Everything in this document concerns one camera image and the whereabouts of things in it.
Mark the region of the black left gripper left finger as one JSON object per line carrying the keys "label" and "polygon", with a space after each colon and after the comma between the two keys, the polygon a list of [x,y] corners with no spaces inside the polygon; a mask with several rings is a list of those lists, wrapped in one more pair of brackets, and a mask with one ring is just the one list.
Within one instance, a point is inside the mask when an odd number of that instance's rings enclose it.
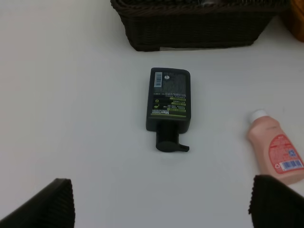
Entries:
{"label": "black left gripper left finger", "polygon": [[0,220],[2,228],[73,228],[73,186],[70,179],[54,179],[35,196]]}

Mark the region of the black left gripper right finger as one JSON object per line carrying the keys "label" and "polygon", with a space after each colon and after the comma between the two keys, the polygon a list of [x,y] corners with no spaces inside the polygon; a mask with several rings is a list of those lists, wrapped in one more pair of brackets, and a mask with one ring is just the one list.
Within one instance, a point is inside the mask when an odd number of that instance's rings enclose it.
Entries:
{"label": "black left gripper right finger", "polygon": [[302,228],[304,197],[270,175],[257,175],[248,213],[255,228]]}

